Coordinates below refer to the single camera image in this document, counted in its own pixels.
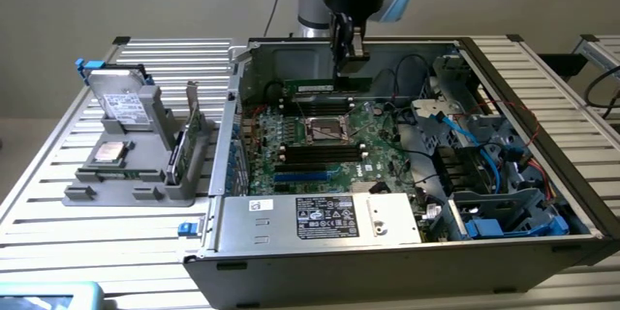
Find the open black PC case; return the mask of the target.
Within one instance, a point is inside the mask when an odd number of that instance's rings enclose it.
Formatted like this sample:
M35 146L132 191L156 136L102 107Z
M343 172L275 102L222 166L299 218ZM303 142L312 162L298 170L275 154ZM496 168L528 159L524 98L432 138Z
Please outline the open black PC case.
M519 38L375 38L371 59L350 78L374 79L362 93L291 94L286 80L334 78L320 39L264 38L232 52L232 77L215 150L207 215L183 266L211 305L242 309L434 295L523 293L563 270L620 252L620 219L599 190L620 186L620 138ZM502 142L474 146L490 174L490 194L443 190L435 147L419 129L412 101L435 59L466 59L484 104L506 118ZM391 102L410 154L410 199L423 242L303 253L231 255L212 249L227 197L252 196L243 119L286 99ZM498 219L504 231L562 216L570 234L474 240L466 223Z

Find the green RAM stick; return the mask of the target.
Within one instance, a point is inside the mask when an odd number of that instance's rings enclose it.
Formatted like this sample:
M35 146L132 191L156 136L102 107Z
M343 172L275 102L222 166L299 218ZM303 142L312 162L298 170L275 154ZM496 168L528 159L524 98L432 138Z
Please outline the green RAM stick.
M318 93L362 93L371 90L374 79L344 78L336 81L334 78L286 80L284 87L291 94Z
M96 176L103 180L142 180L142 171L124 169L96 170Z

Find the black box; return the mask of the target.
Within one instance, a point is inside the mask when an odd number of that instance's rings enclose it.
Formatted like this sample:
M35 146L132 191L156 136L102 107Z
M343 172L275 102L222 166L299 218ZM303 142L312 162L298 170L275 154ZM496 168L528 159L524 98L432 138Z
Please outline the black box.
M587 58L582 54L539 54L539 57L563 78L576 76L587 64Z

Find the CPU socket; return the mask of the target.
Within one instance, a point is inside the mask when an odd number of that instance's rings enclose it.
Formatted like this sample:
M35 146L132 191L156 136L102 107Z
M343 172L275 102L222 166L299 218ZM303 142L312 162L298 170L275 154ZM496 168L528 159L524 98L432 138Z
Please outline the CPU socket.
M300 118L302 141L306 145L348 144L350 119L346 116Z

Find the black expansion slot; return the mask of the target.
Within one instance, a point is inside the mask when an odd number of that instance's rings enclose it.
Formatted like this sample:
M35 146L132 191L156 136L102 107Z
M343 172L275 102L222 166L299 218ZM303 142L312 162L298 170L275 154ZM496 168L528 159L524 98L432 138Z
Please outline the black expansion slot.
M326 172L327 166L319 163L306 164L282 164L275 166L276 173L292 173L292 172Z

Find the silver power supply unit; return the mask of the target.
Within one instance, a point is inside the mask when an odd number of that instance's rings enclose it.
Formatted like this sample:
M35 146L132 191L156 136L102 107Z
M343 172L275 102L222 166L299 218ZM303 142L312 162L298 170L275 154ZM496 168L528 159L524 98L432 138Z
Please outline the silver power supply unit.
M407 195L358 192L227 197L211 247L240 256L422 242Z

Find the grey parts rack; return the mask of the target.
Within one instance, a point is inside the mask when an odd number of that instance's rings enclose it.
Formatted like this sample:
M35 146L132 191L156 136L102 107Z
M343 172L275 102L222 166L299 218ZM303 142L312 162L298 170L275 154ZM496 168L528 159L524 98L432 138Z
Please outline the grey parts rack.
M150 123L124 126L104 114L104 131L84 164L76 169L76 179L64 189L62 203L66 206L102 207L190 207L195 203L198 185L207 160L207 149L215 122L206 118L202 110L200 132L187 175L180 185L166 184L168 160L176 145L176 137L186 122L179 121L164 107L162 90L144 86L139 92ZM130 142L124 158L114 163L94 160L103 142ZM142 171L142 180L103 180L96 170L124 169Z

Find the blue disk bay tray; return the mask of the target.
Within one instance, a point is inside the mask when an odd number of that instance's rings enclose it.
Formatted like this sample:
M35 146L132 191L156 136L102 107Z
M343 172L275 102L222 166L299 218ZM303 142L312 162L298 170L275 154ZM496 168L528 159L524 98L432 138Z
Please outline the blue disk bay tray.
M472 219L466 223L467 236L474 240L518 237L563 236L570 234L568 223L562 216L551 216L535 223L526 219L511 231L504 231L498 219Z

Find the teal plastic box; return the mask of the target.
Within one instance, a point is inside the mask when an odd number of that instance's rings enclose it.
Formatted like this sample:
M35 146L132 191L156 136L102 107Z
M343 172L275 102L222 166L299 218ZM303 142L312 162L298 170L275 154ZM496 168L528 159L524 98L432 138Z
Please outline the teal plastic box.
M0 310L104 310L96 282L0 282Z

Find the green motherboard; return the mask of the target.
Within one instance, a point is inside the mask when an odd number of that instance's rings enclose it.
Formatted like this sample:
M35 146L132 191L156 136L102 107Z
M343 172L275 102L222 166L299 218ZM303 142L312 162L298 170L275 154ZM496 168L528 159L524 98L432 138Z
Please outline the green motherboard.
M391 102L356 100L355 108L344 115L350 119L350 143L367 150L360 162L319 163L327 166L330 181L275 182L275 166L282 146L312 146L302 141L299 120L286 117L274 105L259 105L243 119L243 131L250 155L250 189L252 196L319 193L403 192L411 184L410 154L400 145L396 122L406 113Z

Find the grey metal disk cage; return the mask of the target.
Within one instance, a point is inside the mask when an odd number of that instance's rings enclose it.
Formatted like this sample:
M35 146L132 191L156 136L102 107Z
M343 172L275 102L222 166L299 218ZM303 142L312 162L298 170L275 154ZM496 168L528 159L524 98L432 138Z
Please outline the grey metal disk cage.
M480 80L466 59L444 55L435 59L412 109L430 147L471 147L499 144L506 118L484 104Z

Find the blue expansion slot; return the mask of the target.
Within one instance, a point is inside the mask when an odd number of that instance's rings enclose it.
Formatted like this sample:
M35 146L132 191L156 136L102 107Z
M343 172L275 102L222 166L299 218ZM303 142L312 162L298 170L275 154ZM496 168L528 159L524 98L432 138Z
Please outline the blue expansion slot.
M330 181L327 172L275 174L275 182Z

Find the silver hard disk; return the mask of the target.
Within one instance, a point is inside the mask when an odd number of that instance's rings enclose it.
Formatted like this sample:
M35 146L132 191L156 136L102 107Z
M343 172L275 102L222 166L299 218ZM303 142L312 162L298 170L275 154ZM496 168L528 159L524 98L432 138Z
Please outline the silver hard disk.
M92 70L87 81L108 118L116 119L124 126L150 123L139 98L139 92L147 82L138 68Z

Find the blue disk bracket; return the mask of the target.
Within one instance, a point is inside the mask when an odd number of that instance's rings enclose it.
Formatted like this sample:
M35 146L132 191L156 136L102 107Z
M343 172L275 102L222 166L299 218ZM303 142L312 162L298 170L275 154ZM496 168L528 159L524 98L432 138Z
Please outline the blue disk bracket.
M84 58L79 58L75 61L76 70L78 70L78 73L79 73L79 75L82 77L82 80L83 80L86 86L91 85L91 83L88 81L88 77L91 75L91 72L94 70L100 70L106 65L107 65L107 62L104 60L86 61Z

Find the graphics card with metal bracket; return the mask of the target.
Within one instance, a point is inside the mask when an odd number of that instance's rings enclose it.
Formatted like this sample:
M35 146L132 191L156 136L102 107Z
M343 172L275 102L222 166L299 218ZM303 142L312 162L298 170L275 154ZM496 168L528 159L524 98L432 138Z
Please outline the graphics card with metal bracket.
M180 185L180 182L188 173L196 147L196 138L202 129L198 83L195 81L187 82L186 96L190 107L190 116L179 131L176 145L166 170L166 184L172 186Z

